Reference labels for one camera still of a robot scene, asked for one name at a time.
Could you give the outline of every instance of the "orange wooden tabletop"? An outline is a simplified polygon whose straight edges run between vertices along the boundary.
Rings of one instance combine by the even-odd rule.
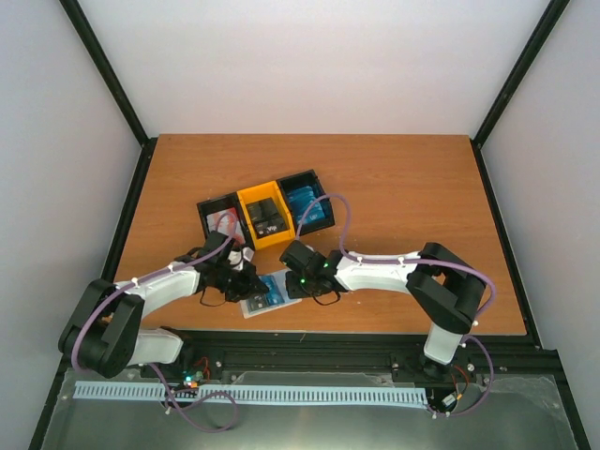
[[[495,305],[477,333],[525,334],[500,240],[467,136],[162,135],[158,139],[116,280],[164,267],[203,243],[196,203],[314,169],[328,193],[352,206],[348,249],[399,254],[436,241],[489,275]],[[333,200],[337,225],[303,241],[328,254],[346,212]],[[285,245],[257,252],[259,273],[282,269]],[[222,295],[207,290],[204,301]],[[149,315],[146,326],[182,329],[426,333],[431,322],[409,295],[359,291],[321,307],[312,299],[244,319],[240,306],[203,307],[199,295]]]

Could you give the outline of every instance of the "gray wall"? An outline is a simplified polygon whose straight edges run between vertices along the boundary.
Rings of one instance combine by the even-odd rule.
[[[148,132],[474,133],[548,0],[82,0]]]
[[[600,3],[571,2],[484,148],[545,347],[600,448]]]
[[[138,152],[58,1],[0,2],[0,447],[26,448]]]

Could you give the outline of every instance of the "wire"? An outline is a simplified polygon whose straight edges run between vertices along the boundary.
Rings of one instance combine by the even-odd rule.
[[[208,394],[208,395],[206,395],[206,396],[204,396],[202,398],[197,399],[191,405],[187,405],[185,408],[182,408],[181,405],[179,405],[179,403],[177,402],[177,400],[175,398],[175,395],[172,392],[171,387],[169,386],[169,383],[165,379],[165,377],[162,374],[162,372],[160,371],[160,369],[154,363],[149,363],[148,366],[156,372],[156,374],[158,376],[158,379],[165,386],[165,389],[167,391],[167,397],[171,401],[171,404],[173,405],[173,407],[184,418],[184,420],[186,422],[188,422],[190,425],[192,425],[194,428],[196,428],[196,429],[198,429],[200,431],[203,431],[204,433],[220,433],[222,431],[225,431],[225,430],[233,427],[233,425],[235,425],[235,423],[237,422],[237,416],[239,415],[239,407],[237,406],[237,403],[235,403],[235,399],[230,394],[228,394],[227,392],[225,392],[225,391],[211,392],[210,394]],[[183,392],[191,392],[191,391],[194,391],[194,390],[196,390],[196,389],[182,389],[182,390],[178,391],[178,393],[180,394],[180,393],[183,393]],[[187,410],[190,410],[192,408],[196,408],[197,406],[202,405],[207,399],[213,398],[213,397],[225,397],[233,405],[233,418],[224,427],[220,427],[220,428],[206,428],[206,427],[203,427],[201,425],[198,425],[193,420],[191,420],[191,418],[186,414]]]
[[[200,304],[203,307],[216,308],[216,307],[222,307],[223,305],[225,305],[227,303],[227,299],[223,300],[221,303],[217,303],[216,305],[211,305],[210,303],[205,303],[204,302],[204,294],[205,293],[206,293],[206,288],[204,288],[204,290],[202,291],[202,295],[200,297]]]
[[[489,356],[488,350],[486,349],[486,347],[484,347],[484,344],[482,344],[481,340],[479,340],[477,337],[472,336],[472,335],[465,335],[464,338],[462,339],[463,342],[466,342],[468,340],[472,340],[481,349],[481,352],[486,357],[487,367],[489,368],[489,383],[487,384],[486,390],[484,391],[482,396],[477,401],[475,401],[472,406],[470,406],[469,408],[467,408],[466,410],[461,411],[461,412],[450,413],[450,414],[446,415],[445,417],[460,417],[462,415],[467,415],[469,413],[472,413],[475,409],[479,408],[484,401],[486,401],[486,398],[488,398],[489,393],[491,392],[491,386],[494,383],[494,365],[491,362],[491,356]],[[438,412],[432,410],[429,405],[427,405],[427,410],[430,413],[432,413],[434,416],[437,417]]]
[[[204,375],[204,381],[210,382],[210,368],[208,368],[209,363],[208,363],[208,358],[206,356],[203,356],[198,361],[196,361],[192,365],[192,367],[196,368],[196,367],[200,366],[203,362],[204,362],[204,369],[202,370],[202,375]]]
[[[306,295],[308,295],[308,296],[312,297],[312,299],[313,299],[313,300],[314,300],[314,301],[315,301],[315,302],[316,302],[318,305],[320,305],[320,306],[322,306],[322,307],[329,307],[329,306],[331,306],[331,305],[333,305],[333,304],[337,303],[337,302],[338,302],[338,301],[341,299],[341,295],[339,295],[339,292],[335,291],[335,293],[336,293],[336,296],[337,296],[336,300],[334,300],[333,302],[329,302],[329,303],[323,303],[323,302],[321,302],[321,301],[319,301],[319,300],[317,299],[317,296],[316,296],[314,293],[311,293],[311,292],[307,291],[307,289],[304,287],[304,285],[303,285],[302,283],[300,283],[300,289],[301,289],[301,290],[302,290],[302,291],[303,291],[303,292],[304,292]]]
[[[177,391],[174,391],[174,392],[173,392],[173,395],[174,395],[174,396],[177,396],[177,395],[179,395],[179,394],[185,394],[186,392],[198,392],[198,388],[197,388],[197,387],[186,387],[186,388],[184,388],[184,389],[179,389],[179,390],[177,390]],[[170,401],[171,401],[171,400],[169,399],[169,396],[167,396],[167,394],[165,393],[165,399],[164,399],[164,400],[161,400],[159,403],[160,403],[160,405],[161,405],[161,406],[162,406],[162,407],[163,407],[163,408],[166,410],[167,408],[169,408],[169,407],[170,407],[170,404],[169,404],[169,402],[170,402]],[[185,411],[185,410],[186,410],[187,408],[189,408],[190,406],[191,406],[191,405],[184,406],[184,407],[182,408],[182,410],[183,410],[183,411]]]
[[[454,388],[457,391],[457,400],[460,400],[465,392],[467,392],[467,388],[469,387],[469,377],[467,376],[467,372],[465,372],[462,367],[454,365],[454,368],[460,372],[462,378],[465,380],[465,387],[462,388],[462,392],[458,391],[457,379],[454,374],[452,374],[452,383],[454,384]]]
[[[221,217],[219,217],[218,219],[221,220],[223,218],[223,216],[228,216],[228,215],[231,216],[234,221],[237,221],[237,217],[229,211],[223,213],[223,215]],[[169,274],[169,273],[171,273],[171,271],[177,272],[177,271],[183,270],[185,268],[190,267],[191,265],[202,263],[203,261],[206,261],[206,260],[212,258],[213,256],[217,255],[222,249],[224,249],[230,243],[230,241],[234,237],[234,231],[235,231],[235,227],[233,227],[233,232],[227,237],[227,239],[225,240],[225,242],[223,242],[223,244],[221,244],[220,246],[215,248],[213,251],[207,253],[206,255],[201,256],[197,260],[186,262],[184,264],[179,264],[174,267],[165,267],[163,269],[157,270],[156,272],[152,272],[151,274],[145,275],[139,279],[134,278],[134,279],[132,279],[131,283],[128,283],[125,286],[120,287],[119,289],[117,289],[116,291],[111,293],[108,297],[106,297],[104,299],[104,301],[102,303],[100,303],[100,305],[96,309],[94,309],[94,312],[92,312],[92,314],[90,314],[90,317],[83,324],[82,330],[79,332],[79,335],[75,339],[75,343],[73,344],[73,350],[71,351],[71,365],[73,366],[73,368],[77,371],[83,371],[83,369],[79,365],[79,361],[77,359],[79,356],[80,348],[82,346],[83,338],[85,338],[85,335],[89,331],[92,324],[96,321],[96,319],[98,318],[100,313],[104,309],[106,309],[106,307],[110,303],[112,303],[114,300],[116,300],[119,297],[119,295],[121,295],[125,291],[133,288],[134,286],[136,286],[138,284],[144,284],[145,282],[150,281],[153,278],[160,277],[161,275]]]
[[[308,213],[310,212],[310,210],[313,208],[313,206],[315,204],[317,204],[318,202],[321,202],[325,199],[339,199],[344,203],[344,206],[346,206],[346,222],[344,223],[344,228],[342,229],[341,235],[339,236],[339,251],[341,252],[342,255],[344,255],[349,260],[352,260],[356,263],[367,263],[367,264],[399,264],[399,263],[402,263],[402,264],[437,265],[440,267],[448,267],[448,268],[460,270],[462,272],[466,272],[467,274],[478,277],[479,279],[481,279],[484,283],[486,283],[489,286],[490,295],[489,295],[489,298],[487,299],[486,303],[477,310],[477,313],[475,314],[475,318],[479,317],[482,313],[484,313],[496,299],[497,290],[496,290],[496,285],[494,284],[494,282],[488,276],[486,276],[486,275],[482,274],[481,272],[479,272],[469,266],[466,266],[466,265],[456,264],[454,262],[428,260],[428,259],[421,259],[421,258],[410,258],[410,259],[404,259],[404,260],[395,258],[395,259],[390,259],[390,260],[380,260],[380,259],[356,257],[356,256],[353,256],[350,253],[348,253],[346,251],[346,249],[344,248],[344,242],[346,241],[346,236],[348,234],[348,230],[350,229],[350,222],[352,220],[352,209],[350,207],[350,203],[348,202],[348,199],[346,199],[346,197],[344,197],[341,194],[325,194],[325,195],[322,195],[321,197],[317,197],[315,200],[313,200],[308,205],[307,210],[304,212],[304,214],[300,218],[300,221],[298,222],[298,229],[296,231],[296,239],[300,239],[300,232],[302,230],[302,227],[304,225],[305,220],[307,219],[307,216],[308,216]]]
[[[465,388],[462,390],[462,394],[465,393],[467,387],[469,387],[469,377],[467,376],[467,372],[461,366],[454,365],[454,368],[460,372],[462,377],[465,379]]]

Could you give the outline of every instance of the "black storage bin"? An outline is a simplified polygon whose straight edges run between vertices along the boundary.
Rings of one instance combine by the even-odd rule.
[[[240,205],[240,202],[237,198],[237,194],[235,192],[224,195],[223,197],[219,197],[217,199],[207,200],[205,202],[198,203],[198,213],[200,214],[200,221],[202,223],[204,237],[208,236],[208,234],[211,231],[208,228],[208,216],[231,208],[235,210],[235,214],[237,215],[237,219],[239,220],[240,228],[242,230],[242,234],[244,235],[246,245],[254,249],[252,236],[250,236],[250,233],[248,231],[248,223],[246,222],[244,211],[242,210],[242,206]]]
[[[291,202],[288,199],[288,193],[304,186],[310,186],[315,194],[315,198],[321,197],[324,195],[325,191],[323,190],[323,186],[321,186],[319,177],[315,171],[312,170],[300,172],[296,175],[279,178],[277,180],[277,185],[279,186],[281,194],[283,195],[283,199],[285,200],[292,215],[293,227],[295,230],[298,230],[296,214],[295,211],[293,211]],[[316,232],[317,230],[322,230],[323,228],[333,227],[336,224],[334,219],[334,210],[331,207],[331,201],[329,199],[325,199],[321,201],[320,204],[325,218],[303,225],[300,235]]]

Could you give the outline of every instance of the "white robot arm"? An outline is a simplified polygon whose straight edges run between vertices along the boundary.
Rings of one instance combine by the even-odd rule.
[[[339,300],[342,293],[361,289],[412,295],[432,320],[424,355],[434,365],[444,367],[452,362],[463,336],[469,333],[486,285],[458,270],[418,264],[415,261],[419,258],[467,266],[447,248],[435,243],[426,244],[420,252],[404,255],[342,254],[334,250],[325,258],[294,241],[280,260],[291,269],[286,276],[291,298],[313,297],[323,305],[317,297],[332,293]],[[441,274],[443,283],[437,280]]]
[[[59,350],[71,358],[76,353],[80,367],[106,378],[127,366],[174,362],[182,339],[165,329],[141,330],[145,316],[208,287],[218,289],[229,302],[268,292],[250,263],[252,250],[233,246],[228,236],[211,232],[203,247],[193,248],[154,274],[114,284],[92,281],[63,330]],[[114,301],[100,308],[111,296]]]

